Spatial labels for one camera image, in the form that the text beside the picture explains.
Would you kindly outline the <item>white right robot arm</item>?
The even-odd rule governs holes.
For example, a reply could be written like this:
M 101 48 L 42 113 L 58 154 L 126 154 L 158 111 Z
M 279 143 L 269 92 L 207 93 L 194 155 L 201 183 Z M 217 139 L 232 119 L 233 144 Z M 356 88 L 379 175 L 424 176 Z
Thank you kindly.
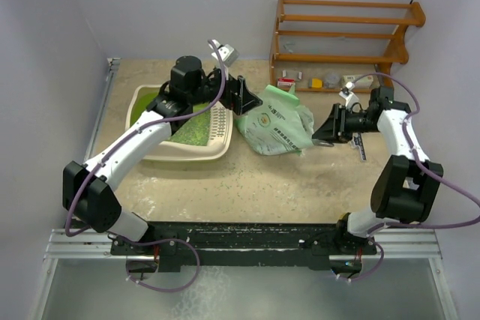
M 443 167 L 430 161 L 415 136 L 406 138 L 407 103 L 394 99 L 392 88 L 380 86 L 370 93 L 366 109 L 354 111 L 356 97 L 336 103 L 325 122 L 312 135 L 316 145 L 333 146 L 353 140 L 363 133 L 380 133 L 387 145 L 389 159 L 373 186 L 370 205 L 344 215 L 336 225 L 334 247 L 351 253 L 368 242 L 368 235 L 392 223 L 418 225 L 429 216 L 443 176 Z

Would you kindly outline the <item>black white bag sealing strip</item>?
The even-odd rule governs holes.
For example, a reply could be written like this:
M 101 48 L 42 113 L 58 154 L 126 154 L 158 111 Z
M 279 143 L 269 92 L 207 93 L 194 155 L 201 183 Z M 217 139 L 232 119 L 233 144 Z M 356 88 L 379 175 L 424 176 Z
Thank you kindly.
M 359 152 L 359 156 L 362 162 L 367 161 L 365 145 L 363 142 L 362 135 L 360 133 L 354 133 L 351 140 L 352 148 L 356 149 Z

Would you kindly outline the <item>silver metal scoop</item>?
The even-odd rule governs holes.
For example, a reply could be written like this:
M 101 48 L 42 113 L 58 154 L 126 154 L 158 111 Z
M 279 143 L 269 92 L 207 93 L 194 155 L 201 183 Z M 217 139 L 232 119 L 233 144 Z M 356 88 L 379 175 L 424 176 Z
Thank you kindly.
M 332 142 L 328 142 L 328 141 L 321 140 L 321 139 L 312 139 L 312 144 L 314 146 L 319 146 L 319 147 L 333 147 L 334 146 L 334 144 Z

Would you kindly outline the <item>green cat litter bag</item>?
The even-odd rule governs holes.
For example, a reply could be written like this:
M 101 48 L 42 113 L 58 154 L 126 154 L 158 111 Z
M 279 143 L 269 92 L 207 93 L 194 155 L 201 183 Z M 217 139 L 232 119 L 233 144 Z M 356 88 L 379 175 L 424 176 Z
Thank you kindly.
M 301 103 L 295 89 L 267 85 L 258 94 L 262 105 L 235 120 L 249 146 L 258 154 L 273 156 L 312 147 L 313 113 Z

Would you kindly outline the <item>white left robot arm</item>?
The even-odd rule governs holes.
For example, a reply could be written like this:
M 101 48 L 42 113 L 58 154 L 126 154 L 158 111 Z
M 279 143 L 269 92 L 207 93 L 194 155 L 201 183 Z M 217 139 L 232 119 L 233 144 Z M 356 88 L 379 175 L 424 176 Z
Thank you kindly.
M 84 223 L 84 229 L 110 232 L 127 238 L 128 246 L 146 254 L 154 246 L 149 224 L 131 211 L 123 209 L 115 191 L 129 173 L 153 148 L 168 140 L 192 117 L 202 104 L 208 111 L 216 103 L 236 115 L 244 115 L 262 101 L 248 90 L 245 78 L 232 77 L 223 61 L 211 73 L 205 73 L 202 62 L 194 56 L 178 58 L 170 79 L 159 89 L 137 121 L 113 144 L 84 163 L 75 161 L 63 171 L 63 206 L 67 210 L 64 230 L 67 236 L 81 234 L 72 230 L 73 218 Z

